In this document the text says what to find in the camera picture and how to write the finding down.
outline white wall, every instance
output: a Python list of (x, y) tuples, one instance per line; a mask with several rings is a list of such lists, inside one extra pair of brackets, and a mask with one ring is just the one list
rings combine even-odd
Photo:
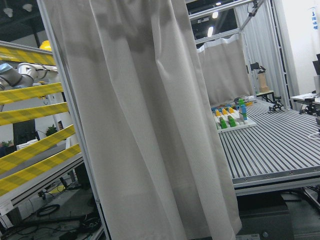
[[(38, 35), (40, 43), (42, 43), (45, 40), (48, 40), (46, 31), (40, 31), (40, 32), (37, 33), (37, 35)], [(20, 44), (20, 45), (24, 45), (24, 46), (29, 46), (29, 47), (34, 47), (34, 48), (38, 47), (34, 35), (29, 35), (29, 36), (22, 37), (20, 39), (12, 41), (12, 43)]]
[[(11, 111), (11, 110), (18, 110), (18, 109), (26, 109), (26, 108), (34, 108), (44, 106), (44, 101), (39, 98), (32, 98), (29, 100), (18, 101), (10, 104), (6, 104), (3, 107), (3, 111)], [(36, 118), (35, 120), (35, 129), (41, 132), (46, 132), (49, 126), (54, 124), (54, 118), (52, 116), (40, 117)], [(46, 135), (38, 132), (39, 137), (43, 139)], [(8, 141), (14, 139), (14, 132), (13, 132), (13, 125), (3, 125), (0, 126), (0, 142)]]
[(287, 62), (287, 77), (291, 96), (315, 90), (317, 75), (312, 61), (320, 54), (320, 30), (313, 28), (312, 11), (320, 28), (320, 0), (274, 0)]
[[(42, 43), (45, 40), (48, 40), (46, 32), (41, 31), (38, 32), (38, 37), (40, 42)], [(25, 36), (23, 38), (17, 39), (13, 41), (13, 43), (24, 45), (24, 46), (30, 46), (37, 48), (37, 43), (35, 40), (35, 37), (33, 35)], [(40, 107), (44, 106), (45, 103), (48, 103), (48, 100), (42, 100), (39, 98), (33, 98), (29, 100), (14, 102), (11, 104), (7, 104), (3, 107), (3, 111), (10, 111), (10, 110), (18, 110), (18, 109), (25, 109), (25, 108), (34, 108), (34, 107)], [(69, 114), (62, 113), (56, 115), (57, 120), (62, 120), (64, 127), (67, 127), (69, 124), (71, 124), (71, 120), (69, 120)], [(46, 132), (49, 126), (52, 126), (55, 123), (53, 116), (46, 116), (35, 119), (35, 129), (39, 130), (41, 132)], [(39, 137), (42, 139), (45, 137), (45, 134), (38, 132)], [(13, 134), (13, 125), (8, 124), (4, 126), (0, 126), (0, 143), (2, 141), (9, 141), (14, 139)]]

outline ceiling light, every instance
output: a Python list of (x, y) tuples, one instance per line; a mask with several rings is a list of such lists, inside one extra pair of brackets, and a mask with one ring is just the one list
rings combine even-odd
[(216, 19), (219, 15), (219, 12), (218, 11), (215, 11), (214, 13), (212, 13), (212, 18), (213, 19)]
[(4, 8), (3, 11), (4, 11), (5, 14), (8, 15), (9, 18), (12, 18), (13, 12), (14, 12), (14, 11), (12, 10), (12, 8), (7, 7), (7, 8)]
[(208, 37), (211, 37), (212, 36), (212, 34), (214, 33), (214, 27), (213, 26), (211, 26), (211, 27), (209, 27), (209, 29), (208, 29)]
[(7, 14), (9, 18), (12, 18), (14, 11), (12, 8), (8, 7), (7, 0), (4, 0), (4, 7), (5, 7), (3, 9), (4, 13)]
[(22, 8), (30, 13), (32, 11), (32, 4), (27, 3), (23, 5)]

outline potted plant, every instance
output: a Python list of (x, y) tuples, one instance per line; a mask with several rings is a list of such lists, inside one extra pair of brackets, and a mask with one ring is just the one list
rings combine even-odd
[(52, 134), (54, 134), (56, 132), (57, 132), (57, 128), (55, 127), (55, 125), (52, 124), (52, 126), (48, 127), (45, 135), (48, 137), (48, 136), (50, 136), (50, 135), (52, 135)]
[(1, 145), (2, 145), (3, 147), (5, 147), (5, 148), (8, 148), (8, 147), (10, 147), (10, 146), (13, 145), (13, 142), (12, 142), (12, 140), (2, 141), (2, 142), (1, 142)]

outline ceiling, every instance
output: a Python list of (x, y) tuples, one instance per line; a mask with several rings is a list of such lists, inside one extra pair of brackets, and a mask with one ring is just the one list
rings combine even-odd
[[(221, 3), (221, 5), (224, 5), (233, 2), (233, 0), (196, 0), (192, 2), (190, 2), (190, 0), (187, 0), (186, 7), (190, 15), (214, 8), (217, 6), (216, 3), (219, 2)], [(191, 26), (194, 39), (197, 40), (207, 37), (208, 29), (211, 26), (213, 27), (213, 35), (236, 29), (237, 21), (234, 10), (230, 9), (227, 11), (219, 12), (216, 19), (213, 19), (212, 16), (206, 16), (193, 20), (191, 21)]]
[[(0, 41), (11, 42), (45, 30), (36, 0), (0, 0)], [(32, 11), (23, 9), (31, 4)], [(4, 13), (4, 8), (13, 10), (12, 17)]]
[[(186, 0), (186, 6), (190, 15), (216, 7), (217, 2), (223, 5), (233, 2), (233, 0)], [(32, 5), (31, 12), (23, 9), (23, 5), (25, 4)], [(13, 10), (12, 17), (4, 13), (4, 8), (11, 8)], [(207, 37), (208, 28), (211, 26), (214, 29), (213, 34), (237, 28), (233, 9), (219, 12), (216, 19), (213, 19), (212, 16), (207, 16), (193, 20), (191, 21), (191, 25), (194, 39)], [(0, 0), (0, 41), (11, 42), (28, 35), (36, 34), (44, 29), (36, 0)]]

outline wire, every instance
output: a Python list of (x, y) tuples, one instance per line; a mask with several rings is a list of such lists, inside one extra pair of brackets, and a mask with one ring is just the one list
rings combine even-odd
[(52, 204), (49, 206), (42, 207), (38, 211), (36, 211), (36, 216), (37, 217), (47, 216), (47, 215), (52, 214), (53, 212), (57, 211), (59, 208), (60, 208), (59, 204)]
[(32, 201), (30, 200), (30, 198), (28, 199), (29, 202), (31, 203), (31, 206), (32, 206), (32, 212), (34, 213), (35, 212), (35, 207), (34, 207), (34, 204), (32, 203)]
[(40, 131), (40, 130), (35, 130), (36, 132), (40, 132), (40, 133), (43, 133), (44, 135), (46, 135), (46, 133), (45, 132), (43, 132), (43, 131)]
[(5, 228), (8, 229), (8, 226), (7, 226), (6, 222), (5, 222), (5, 220), (3, 220), (2, 218), (1, 218), (1, 220), (2, 220), (2, 222), (4, 223)]
[(313, 206), (314, 208), (317, 209), (318, 213), (320, 213), (320, 206), (317, 205), (307, 194), (306, 194), (306, 190), (302, 189), (302, 190), (285, 190), (282, 191), (282, 193), (294, 193), (298, 196), (300, 196), (302, 199), (306, 200), (311, 206)]
[(66, 188), (65, 188), (65, 186), (63, 186), (63, 189), (60, 191), (60, 190), (59, 190), (59, 187), (60, 187), (60, 186), (63, 186), (63, 185), (57, 186), (57, 187), (56, 187), (56, 190), (57, 190), (59, 193), (62, 193), (62, 192), (64, 192), (64, 191), (66, 190)]
[(68, 229), (68, 230), (60, 230), (58, 228), (59, 227), (53, 228), (53, 227), (43, 226), (43, 227), (39, 227), (38, 230), (39, 229), (50, 229), (50, 230), (53, 230), (53, 233), (54, 232), (70, 232), (70, 231), (73, 231), (73, 230), (78, 230), (78, 227), (72, 228), (72, 229)]
[[(33, 229), (32, 231), (29, 231), (29, 232), (21, 233), (21, 231), (26, 230), (26, 229), (29, 229), (29, 228), (32, 228), (32, 227), (35, 227), (35, 229)], [(39, 229), (39, 225), (27, 226), (27, 227), (24, 227), (24, 228), (22, 228), (21, 230), (17, 231), (17, 232), (14, 233), (14, 234), (18, 234), (18, 235), (29, 235), (29, 234), (35, 233), (36, 231), (38, 231), (38, 229)]]
[(45, 191), (44, 192), (45, 194), (50, 194), (54, 199), (56, 198), (52, 193), (48, 192), (48, 191)]
[(319, 132), (315, 132), (315, 133), (312, 133), (312, 134), (308, 135), (308, 139), (320, 140), (320, 137), (312, 137), (312, 136), (317, 135), (317, 134), (319, 134)]

